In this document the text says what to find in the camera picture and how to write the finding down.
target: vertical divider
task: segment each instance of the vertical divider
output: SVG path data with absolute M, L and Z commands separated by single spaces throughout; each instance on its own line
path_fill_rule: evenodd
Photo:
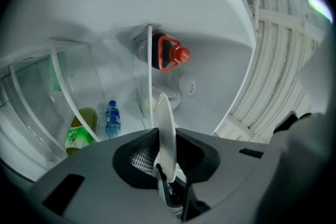
M 151 117 L 151 128 L 154 128 L 153 121 L 153 95 L 152 95 L 152 33 L 153 26 L 148 25 L 147 29 L 147 59 L 148 59 L 148 90 L 149 90 L 149 108 Z
M 66 156 L 66 152 L 64 148 L 59 144 L 59 142 L 47 131 L 47 129 L 43 126 L 43 124 L 40 122 L 40 120 L 37 118 L 37 116 L 34 114 L 34 112 L 31 110 L 22 90 L 19 85 L 19 82 L 16 77 L 15 69 L 13 65 L 9 65 L 9 71 L 12 78 L 12 82 L 14 84 L 14 88 L 19 96 L 20 101 L 22 102 L 24 108 L 26 109 L 29 116 L 34 120 L 34 122 L 37 124 L 37 126 L 41 129 L 41 131 L 45 134 L 45 136 L 50 139 L 56 146 L 57 151 L 60 152 L 61 156 Z
M 57 52 L 56 52 L 56 45 L 52 44 L 51 48 L 50 48 L 50 53 L 51 53 L 51 60 L 52 60 L 52 64 L 54 66 L 54 70 L 55 70 L 55 74 L 58 80 L 58 83 L 62 89 L 62 93 L 65 97 L 65 99 L 67 100 L 71 110 L 73 111 L 73 113 L 75 114 L 75 116 L 78 118 L 79 122 L 85 127 L 85 129 L 89 132 L 89 134 L 93 137 L 94 140 L 96 140 L 97 142 L 100 142 L 100 139 L 96 136 L 96 134 L 94 133 L 94 131 L 90 128 L 90 126 L 86 123 L 86 121 L 83 119 L 83 117 L 81 116 L 81 114 L 79 113 L 78 109 L 76 108 L 76 105 L 74 103 L 74 101 L 72 100 L 70 93 L 65 85 L 65 81 L 63 78 L 63 75 L 61 73 L 61 68 L 59 66 L 59 62 L 58 62 L 58 57 L 57 57 Z

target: water bottle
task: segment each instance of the water bottle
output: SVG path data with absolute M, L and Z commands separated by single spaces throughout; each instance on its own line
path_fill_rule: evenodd
M 115 101 L 110 101 L 106 110 L 105 132 L 109 138 L 116 137 L 121 132 L 120 115 Z

